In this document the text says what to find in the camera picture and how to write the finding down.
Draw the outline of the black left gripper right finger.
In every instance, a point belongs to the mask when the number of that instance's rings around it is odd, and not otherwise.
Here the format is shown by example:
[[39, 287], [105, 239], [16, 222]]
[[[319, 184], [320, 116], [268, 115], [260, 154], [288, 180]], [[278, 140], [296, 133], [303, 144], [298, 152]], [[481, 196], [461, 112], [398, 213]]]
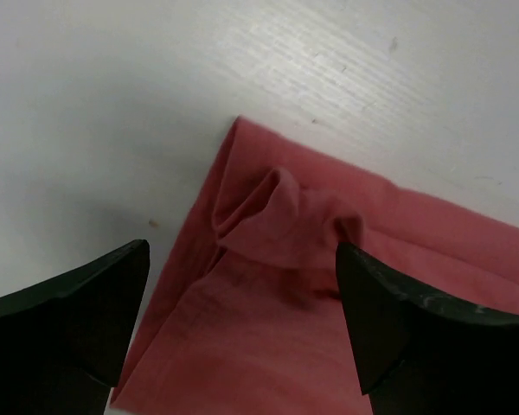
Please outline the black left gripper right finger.
[[519, 414], [519, 315], [336, 249], [356, 372], [375, 414]]

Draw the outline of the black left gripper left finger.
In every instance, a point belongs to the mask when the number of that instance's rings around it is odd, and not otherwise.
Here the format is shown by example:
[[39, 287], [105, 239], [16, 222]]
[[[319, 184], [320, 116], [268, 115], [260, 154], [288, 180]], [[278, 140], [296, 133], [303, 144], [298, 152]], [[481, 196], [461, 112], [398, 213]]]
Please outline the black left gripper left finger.
[[119, 383], [150, 269], [136, 239], [0, 297], [0, 414], [102, 414]]

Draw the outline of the pink red t-shirt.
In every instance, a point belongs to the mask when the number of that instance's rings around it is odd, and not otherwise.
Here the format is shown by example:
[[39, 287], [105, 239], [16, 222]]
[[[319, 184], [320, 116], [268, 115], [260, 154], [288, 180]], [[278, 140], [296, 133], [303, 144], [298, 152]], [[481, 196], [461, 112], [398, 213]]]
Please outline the pink red t-shirt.
[[519, 314], [519, 228], [234, 121], [126, 357], [132, 414], [368, 414], [337, 295], [351, 242]]

